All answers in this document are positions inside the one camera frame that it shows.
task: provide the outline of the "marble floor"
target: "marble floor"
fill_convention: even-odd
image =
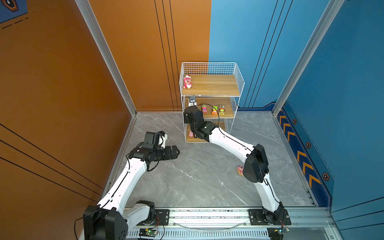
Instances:
[[[168,134],[167,146],[177,145],[177,159],[162,161],[135,186],[127,207],[149,200],[157,207],[261,206],[253,183],[237,174],[240,160],[211,143],[185,143],[182,113],[139,113],[126,149],[129,153],[147,131]],[[284,206],[311,206],[298,173],[275,126],[272,114],[238,112],[231,135],[264,146],[275,192]],[[120,172],[126,164],[121,164]]]

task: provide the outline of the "pink plush toy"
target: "pink plush toy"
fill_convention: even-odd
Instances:
[[[191,77],[189,75],[186,75],[185,78],[184,78],[184,86],[183,86],[183,88],[190,89],[191,87],[192,87]]]

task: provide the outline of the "metal profile beam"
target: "metal profile beam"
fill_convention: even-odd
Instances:
[[[274,117],[274,116],[272,116],[272,118],[273,118],[273,122],[275,123],[276,127],[278,128],[278,131],[279,131],[279,133],[280,133],[281,139],[283,140],[283,143],[284,143],[284,145],[285,145],[285,148],[286,148],[287,151],[288,151],[288,154],[289,154],[289,156],[290,156],[290,158],[291,158],[291,160],[292,160],[292,163],[293,163],[293,165],[294,165],[295,168],[296,168],[297,174],[299,175],[299,178],[300,178],[300,180],[301,180],[301,183],[303,184],[303,187],[305,188],[305,190],[307,190],[308,194],[311,196],[311,199],[312,199],[314,205],[317,207],[317,206],[318,206],[318,203],[317,203],[317,201],[316,201],[316,198],[314,197],[313,192],[312,192],[312,190],[311,190],[311,187],[309,186],[307,180],[305,179],[305,176],[304,176],[304,174],[303,174],[303,171],[302,171],[301,168],[300,168],[300,165],[299,165],[299,163],[298,163],[298,161],[297,161],[297,159],[296,159],[295,154],[294,154],[293,151],[292,151],[291,146],[289,145],[289,142],[288,142],[287,138],[286,138],[285,135],[284,135],[284,132],[281,130],[281,126],[280,126],[280,124],[279,124],[279,121],[278,121],[277,118]]]
[[[172,207],[169,209],[169,225],[166,228],[265,228],[265,225],[251,226],[248,209],[261,207]],[[286,207],[292,227],[336,227],[332,216],[323,207]]]
[[[325,33],[327,32],[329,26],[331,25],[333,19],[335,18],[343,3],[344,0],[329,1],[323,15],[321,16],[319,22],[316,25],[316,28],[314,29],[311,35],[311,38],[305,46],[304,51],[299,58],[299,61],[296,63],[296,66],[293,69],[291,76],[288,78],[287,83],[285,84],[279,98],[277,99],[275,106],[272,109],[272,113],[274,116],[277,116],[280,109],[283,107],[285,101],[288,99],[289,94],[291,94],[293,88],[295,87],[304,69],[307,67],[307,64],[310,61],[313,53],[319,46],[321,40],[323,39]]]
[[[97,22],[96,16],[93,13],[89,1],[75,0],[75,2],[89,28],[89,31],[93,36],[93,39],[95,40],[99,48],[101,55],[104,58],[105,64],[107,65],[113,77],[113,80],[115,81],[116,86],[118,87],[120,94],[123,97],[125,104],[127,105],[127,108],[129,109],[129,112],[131,113],[132,117],[136,116],[137,111],[135,105],[133,104],[132,98],[129,95],[127,86],[125,85],[125,82],[121,76],[115,59],[113,58],[111,50],[109,49],[108,43],[105,40],[103,32],[101,31],[101,28],[99,26],[99,23]]]

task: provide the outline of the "yellow chevron arrow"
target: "yellow chevron arrow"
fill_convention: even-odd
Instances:
[[[294,135],[294,136],[296,136],[296,134],[295,134],[294,132],[290,132],[290,131],[288,131],[288,137],[287,137],[287,138],[288,138],[288,142],[289,142],[289,136],[290,136],[290,135]]]
[[[309,167],[310,169],[313,170],[313,167],[312,167],[311,165],[309,165],[309,164],[306,163],[306,162],[303,162],[303,173],[304,173],[304,175],[305,175],[305,167]]]
[[[285,133],[285,127],[290,127],[291,125],[289,125],[288,123],[284,123],[283,126],[284,126],[283,132]]]
[[[282,119],[282,118],[285,118],[285,119],[286,119],[286,116],[283,116],[283,115],[280,116],[280,125],[281,125],[281,119]]]
[[[304,156],[304,157],[307,157],[307,155],[303,152],[300,152],[300,151],[297,151],[297,161],[300,162],[299,158],[300,158],[300,155],[301,156]]]
[[[320,182],[319,179],[315,178],[314,176],[312,176],[312,175],[310,174],[310,187],[311,187],[311,188],[312,188],[312,180],[315,180],[316,182],[318,182],[319,184],[321,184],[321,182]]]

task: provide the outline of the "ventilation grille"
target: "ventilation grille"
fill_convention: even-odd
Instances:
[[[138,230],[129,231],[127,238],[137,239]],[[160,239],[163,235],[163,230],[159,229],[159,234],[155,237],[155,240]],[[163,240],[173,239],[270,239],[266,228],[244,229],[244,230],[231,230],[231,231],[202,231],[202,230],[184,230],[179,228],[166,230]]]

